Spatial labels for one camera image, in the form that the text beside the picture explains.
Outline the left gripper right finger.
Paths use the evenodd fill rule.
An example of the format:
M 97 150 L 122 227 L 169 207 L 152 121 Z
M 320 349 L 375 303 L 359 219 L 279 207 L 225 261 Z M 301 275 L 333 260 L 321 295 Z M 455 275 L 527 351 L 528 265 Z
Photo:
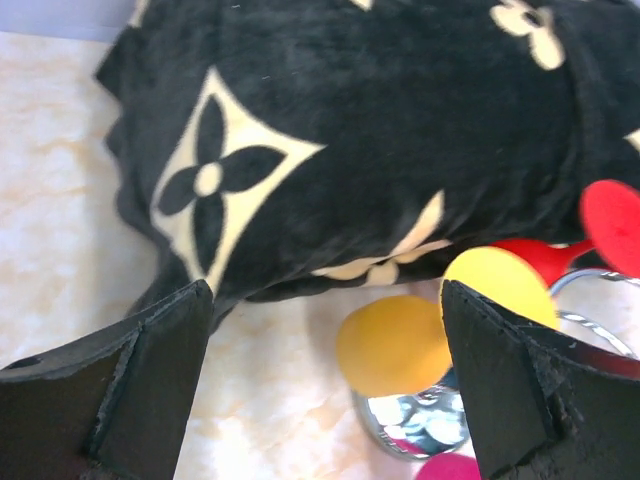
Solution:
M 639 363 L 447 281 L 443 319 L 484 479 L 639 477 Z

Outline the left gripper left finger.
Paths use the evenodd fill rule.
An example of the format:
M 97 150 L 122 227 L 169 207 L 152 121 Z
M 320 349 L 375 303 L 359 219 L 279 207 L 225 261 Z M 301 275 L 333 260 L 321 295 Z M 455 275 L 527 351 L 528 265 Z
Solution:
M 173 478 L 211 319 L 198 281 L 3 368 L 2 478 Z

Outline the pink plastic wine glass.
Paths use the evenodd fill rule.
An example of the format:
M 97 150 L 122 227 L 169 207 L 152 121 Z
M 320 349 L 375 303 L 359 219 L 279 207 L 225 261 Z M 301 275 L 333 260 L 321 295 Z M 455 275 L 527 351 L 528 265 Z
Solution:
M 415 480 L 481 480 L 476 460 L 456 453 L 442 453 L 427 460 Z

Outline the yellow plastic wine glass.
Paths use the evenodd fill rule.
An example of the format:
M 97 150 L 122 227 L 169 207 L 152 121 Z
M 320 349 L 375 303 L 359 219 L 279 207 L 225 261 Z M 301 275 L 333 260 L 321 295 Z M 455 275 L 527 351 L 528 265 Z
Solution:
M 507 250 L 467 250 L 449 265 L 444 278 L 460 281 L 538 324 L 559 328 L 547 284 L 530 264 Z M 452 366 L 441 304 L 400 295 L 352 312 L 337 334 L 336 358 L 349 387 L 365 397 L 414 394 L 431 387 Z

